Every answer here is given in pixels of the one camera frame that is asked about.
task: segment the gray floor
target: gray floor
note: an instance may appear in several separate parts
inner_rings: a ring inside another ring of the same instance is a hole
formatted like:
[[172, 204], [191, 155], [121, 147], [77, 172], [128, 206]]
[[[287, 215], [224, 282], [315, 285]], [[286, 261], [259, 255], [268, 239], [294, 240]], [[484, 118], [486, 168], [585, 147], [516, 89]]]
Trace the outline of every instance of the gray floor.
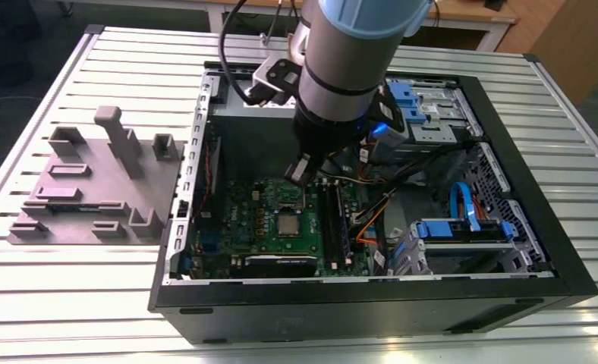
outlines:
[[[208, 30], [207, 18], [200, 11], [75, 4], [73, 16], [63, 18], [55, 2], [35, 0], [32, 6], [44, 30], [37, 40], [22, 44], [35, 76], [21, 86], [10, 89], [0, 88], [0, 97], [40, 98], [44, 95], [87, 24], [167, 30]], [[266, 16], [255, 19], [240, 18], [232, 32], [256, 34], [267, 27], [268, 22]], [[282, 32], [283, 27], [284, 23], [280, 22], [278, 32]], [[37, 101], [32, 99], [0, 101], [0, 164], [36, 106]], [[598, 134], [598, 90], [584, 102], [580, 112]]]

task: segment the cable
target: cable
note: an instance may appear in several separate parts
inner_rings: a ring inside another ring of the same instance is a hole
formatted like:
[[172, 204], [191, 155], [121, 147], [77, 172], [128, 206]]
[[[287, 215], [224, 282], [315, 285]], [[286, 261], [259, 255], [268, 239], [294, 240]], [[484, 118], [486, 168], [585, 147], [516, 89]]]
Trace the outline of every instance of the cable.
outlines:
[[329, 174], [323, 169], [319, 169], [319, 173], [329, 178], [334, 178], [337, 180], [346, 180], [349, 182], [353, 182], [354, 184], [374, 184], [373, 182], [365, 182], [363, 180], [355, 180], [345, 176], [335, 176], [334, 174]]
[[363, 209], [357, 214], [355, 218], [361, 218], [369, 214], [385, 201], [389, 200], [391, 194], [395, 192], [397, 186], [402, 184], [409, 177], [415, 174], [418, 171], [422, 171], [426, 166], [445, 153], [466, 149], [468, 147], [473, 146], [477, 142], [468, 141], [458, 144], [454, 144], [452, 146], [441, 146], [437, 149], [434, 149], [430, 153], [427, 153], [422, 158], [417, 159], [411, 163], [406, 164], [405, 166], [398, 169], [398, 171], [394, 173], [393, 177], [389, 179], [387, 182], [383, 184], [383, 194], [382, 197], [377, 199], [377, 201], [373, 203], [371, 207], [367, 209]]
[[294, 0], [290, 0], [290, 9], [294, 12], [294, 22], [296, 23], [294, 27], [299, 26], [299, 15], [296, 14], [296, 4], [294, 3]]
[[267, 30], [267, 35], [264, 36], [263, 46], [267, 46], [267, 43], [270, 42], [271, 32], [274, 30], [274, 24], [276, 23], [278, 13], [280, 12], [280, 4], [282, 0], [278, 0], [276, 11], [274, 12], [274, 17], [271, 18], [270, 29]]
[[433, 6], [437, 10], [437, 14], [433, 17], [433, 27], [438, 28], [438, 23], [441, 22], [441, 9], [438, 8], [438, 2], [437, 0], [433, 0]]
[[370, 224], [373, 224], [373, 221], [375, 220], [375, 218], [378, 218], [379, 214], [382, 213], [383, 209], [386, 208], [386, 205], [389, 205], [389, 200], [383, 203], [382, 207], [375, 211], [375, 213], [373, 214], [373, 217], [366, 222], [366, 225], [357, 233], [355, 242], [359, 242], [361, 240], [366, 240], [366, 239], [362, 239], [361, 236], [363, 235], [365, 231], [369, 230]]
[[12, 99], [26, 99], [26, 100], [43, 101], [43, 99], [40, 97], [33, 97], [33, 96], [4, 96], [4, 97], [0, 97], [0, 101], [1, 100], [12, 100]]
[[422, 158], [419, 158], [414, 162], [406, 164], [397, 170], [393, 177], [385, 183], [385, 190], [393, 190], [403, 181], [407, 180], [407, 178], [413, 174], [415, 174], [418, 171], [422, 171], [427, 167], [427, 165], [431, 164], [431, 162], [441, 155], [444, 155], [449, 152], [454, 152], [457, 150], [466, 149], [468, 147], [476, 145], [476, 143], [477, 142], [474, 142], [472, 140], [472, 141], [465, 141], [465, 142], [453, 144], [452, 146], [439, 146], [430, 153], [427, 153]]
[[251, 100], [251, 98], [244, 94], [244, 91], [240, 88], [240, 85], [236, 83], [236, 80], [234, 79], [234, 75], [231, 74], [231, 71], [228, 70], [227, 65], [227, 59], [224, 58], [224, 37], [227, 36], [227, 27], [228, 24], [232, 21], [232, 18], [235, 14], [238, 13], [239, 9], [242, 8], [242, 5], [246, 3], [247, 0], [239, 0], [236, 6], [234, 6], [234, 9], [228, 12], [227, 18], [224, 19], [224, 23], [222, 26], [222, 30], [219, 31], [219, 38], [218, 38], [218, 57], [219, 57], [219, 65], [222, 66], [223, 72], [224, 72], [224, 78], [227, 78], [228, 86], [234, 89], [236, 92], [236, 95], [240, 97], [242, 101], [247, 105], [255, 105], [256, 103]]

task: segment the aluminum profile table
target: aluminum profile table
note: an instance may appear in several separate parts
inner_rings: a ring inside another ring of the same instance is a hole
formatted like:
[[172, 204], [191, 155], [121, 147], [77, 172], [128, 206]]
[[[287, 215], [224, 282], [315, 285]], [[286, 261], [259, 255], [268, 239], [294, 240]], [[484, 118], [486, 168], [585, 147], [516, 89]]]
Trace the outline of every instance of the aluminum profile table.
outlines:
[[[8, 227], [47, 164], [53, 127], [73, 125], [85, 137], [100, 136], [93, 110], [117, 105], [140, 139], [171, 133], [184, 140], [216, 43], [206, 33], [109, 27], [81, 37], [0, 168], [0, 359], [598, 362], [598, 297], [486, 334], [192, 347], [145, 310], [156, 246], [8, 244]], [[226, 44], [234, 62], [259, 62], [286, 49], [282, 39], [270, 50], [248, 36], [228, 36]], [[520, 55], [399, 48], [390, 69], [480, 79], [598, 282], [598, 139], [544, 68]]]

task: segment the blue drive bracket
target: blue drive bracket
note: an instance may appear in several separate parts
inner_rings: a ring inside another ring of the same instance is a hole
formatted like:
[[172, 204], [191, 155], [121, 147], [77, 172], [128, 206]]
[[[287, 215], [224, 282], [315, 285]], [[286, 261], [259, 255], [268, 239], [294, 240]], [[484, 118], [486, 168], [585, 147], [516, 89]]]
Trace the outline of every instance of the blue drive bracket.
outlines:
[[390, 93], [402, 112], [403, 120], [407, 123], [422, 124], [427, 120], [427, 117], [419, 112], [418, 96], [413, 93], [411, 85], [395, 81], [386, 84], [389, 85]]
[[461, 191], [462, 196], [462, 212], [465, 218], [470, 222], [470, 231], [480, 231], [477, 215], [474, 211], [474, 205], [472, 204], [470, 188], [465, 182], [454, 182], [452, 185], [452, 190], [449, 191], [449, 216], [452, 218], [458, 218], [457, 213], [457, 195]]

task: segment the black cable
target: black cable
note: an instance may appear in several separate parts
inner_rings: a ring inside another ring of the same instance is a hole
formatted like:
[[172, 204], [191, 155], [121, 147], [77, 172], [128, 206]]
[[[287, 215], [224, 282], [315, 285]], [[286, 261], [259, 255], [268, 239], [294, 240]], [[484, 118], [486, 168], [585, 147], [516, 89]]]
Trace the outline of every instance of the black cable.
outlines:
[[299, 15], [296, 14], [296, 4], [294, 3], [294, 0], [290, 0], [290, 8], [291, 11], [294, 12], [294, 22], [296, 23], [294, 25], [294, 27], [299, 26]]
[[441, 22], [441, 9], [438, 8], [437, 0], [433, 0], [433, 6], [437, 10], [437, 14], [433, 17], [433, 27], [438, 28], [438, 23]]
[[224, 23], [222, 26], [222, 30], [219, 31], [219, 38], [218, 38], [218, 57], [219, 57], [219, 65], [223, 68], [224, 71], [224, 78], [227, 79], [228, 86], [234, 89], [236, 92], [236, 95], [240, 97], [242, 101], [247, 105], [255, 105], [256, 103], [251, 100], [251, 98], [244, 94], [244, 91], [240, 88], [240, 85], [236, 83], [236, 80], [234, 79], [234, 75], [231, 74], [231, 71], [228, 70], [228, 64], [227, 59], [224, 58], [224, 37], [227, 35], [227, 27], [231, 23], [231, 20], [242, 8], [242, 5], [246, 3], [247, 0], [239, 0], [236, 6], [234, 6], [234, 9], [228, 12], [227, 18], [224, 19]]
[[390, 195], [395, 191], [397, 186], [402, 184], [411, 175], [422, 171], [438, 157], [441, 157], [444, 154], [449, 152], [466, 149], [474, 146], [476, 143], [477, 142], [474, 141], [466, 141], [458, 144], [453, 144], [452, 146], [439, 146], [422, 158], [417, 159], [411, 163], [407, 163], [405, 166], [402, 166], [401, 169], [398, 169], [397, 172], [394, 173], [393, 177], [385, 182], [382, 188], [382, 196], [373, 202], [373, 204], [370, 204], [370, 207], [367, 209], [359, 211], [355, 218], [359, 219], [361, 217], [367, 215], [369, 212], [375, 210], [390, 198]]
[[453, 144], [452, 146], [439, 146], [430, 153], [427, 153], [421, 159], [402, 166], [401, 169], [398, 169], [397, 172], [394, 173], [393, 177], [386, 181], [383, 187], [385, 192], [387, 190], [394, 189], [403, 181], [407, 180], [407, 178], [413, 174], [415, 174], [418, 171], [422, 171], [441, 155], [457, 150], [466, 149], [474, 146], [476, 143], [477, 142], [472, 140]]
[[270, 29], [267, 30], [267, 35], [264, 36], [264, 45], [267, 46], [267, 42], [270, 41], [271, 32], [274, 31], [274, 24], [276, 23], [278, 13], [280, 12], [280, 4], [282, 1], [278, 0], [276, 11], [274, 12], [274, 17], [271, 18]]

